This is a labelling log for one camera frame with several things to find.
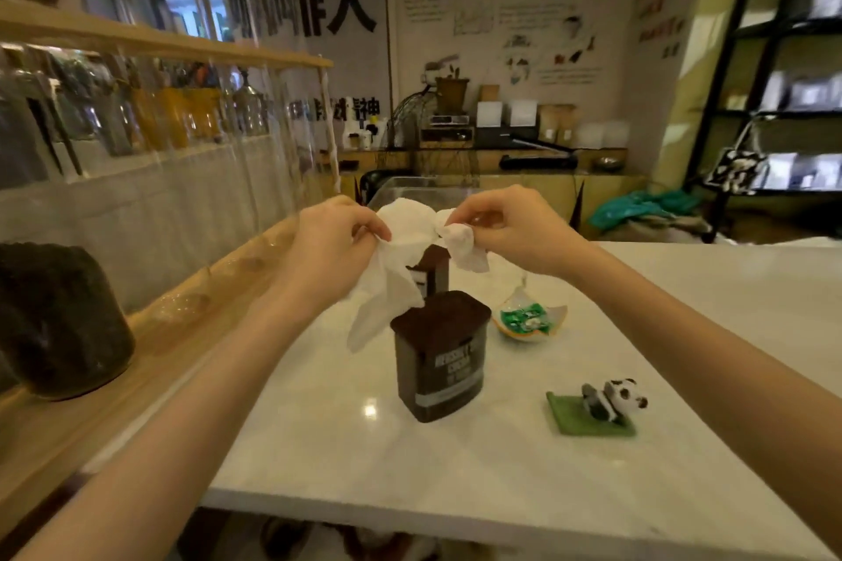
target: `person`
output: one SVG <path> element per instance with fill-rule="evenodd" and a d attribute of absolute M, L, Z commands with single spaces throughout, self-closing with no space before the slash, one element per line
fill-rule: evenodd
<path fill-rule="evenodd" d="M 476 245 L 559 277 L 593 300 L 700 418 L 842 554 L 842 400 L 582 238 L 531 189 L 471 195 L 451 214 L 453 223 L 473 226 Z M 284 268 L 245 320 L 18 559 L 163 558 L 279 359 L 350 292 L 377 237 L 391 233 L 349 198 L 304 209 Z"/>

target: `white tissue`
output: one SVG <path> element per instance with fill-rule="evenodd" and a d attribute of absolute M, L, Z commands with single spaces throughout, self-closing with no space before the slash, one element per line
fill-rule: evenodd
<path fill-rule="evenodd" d="M 474 248 L 473 229 L 465 224 L 445 226 L 452 212 L 453 209 L 446 209 L 437 213 L 421 202 L 403 197 L 377 212 L 392 231 L 392 241 L 378 241 L 377 250 L 354 289 L 365 292 L 369 299 L 360 306 L 348 333 L 352 352 L 365 347 L 398 315 L 424 306 L 424 296 L 407 267 L 420 262 L 427 247 L 439 238 L 458 268 L 476 273 L 489 270 L 485 251 Z"/>

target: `forearm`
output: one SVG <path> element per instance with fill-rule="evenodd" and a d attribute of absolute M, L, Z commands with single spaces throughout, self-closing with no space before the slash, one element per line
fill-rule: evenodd
<path fill-rule="evenodd" d="M 310 322 L 291 299 L 285 310 L 289 317 L 273 319 L 256 302 L 210 360 L 18 558 L 163 558 L 280 357 Z"/>
<path fill-rule="evenodd" d="M 842 400 L 671 297 L 596 245 L 568 279 L 837 554 Z"/>

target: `brown lid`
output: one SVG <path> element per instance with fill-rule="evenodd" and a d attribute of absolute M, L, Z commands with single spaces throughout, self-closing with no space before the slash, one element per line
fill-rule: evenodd
<path fill-rule="evenodd" d="M 421 258 L 421 261 L 415 266 L 410 266 L 409 269 L 422 270 L 426 273 L 428 270 L 436 270 L 439 264 L 449 260 L 450 253 L 444 246 L 430 245 L 424 252 L 424 256 Z"/>
<path fill-rule="evenodd" d="M 390 324 L 416 351 L 449 350 L 489 322 L 491 309 L 462 291 L 429 296 L 422 309 L 410 309 Z"/>

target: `marble table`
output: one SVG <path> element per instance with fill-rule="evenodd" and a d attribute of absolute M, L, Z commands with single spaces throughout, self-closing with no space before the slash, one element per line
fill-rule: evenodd
<path fill-rule="evenodd" d="M 662 288 L 842 394 L 842 253 L 835 249 L 608 243 Z M 494 306 L 521 272 L 451 267 L 450 287 Z M 516 344 L 489 329 L 485 386 L 420 424 L 397 396 L 393 334 L 344 342 L 341 302 L 269 379 L 203 504 L 598 558 L 834 556 L 708 429 L 597 307 L 560 280 L 563 329 Z M 634 377 L 650 407 L 632 440 L 564 437 L 545 393 Z M 89 465 L 98 469 L 154 408 Z"/>

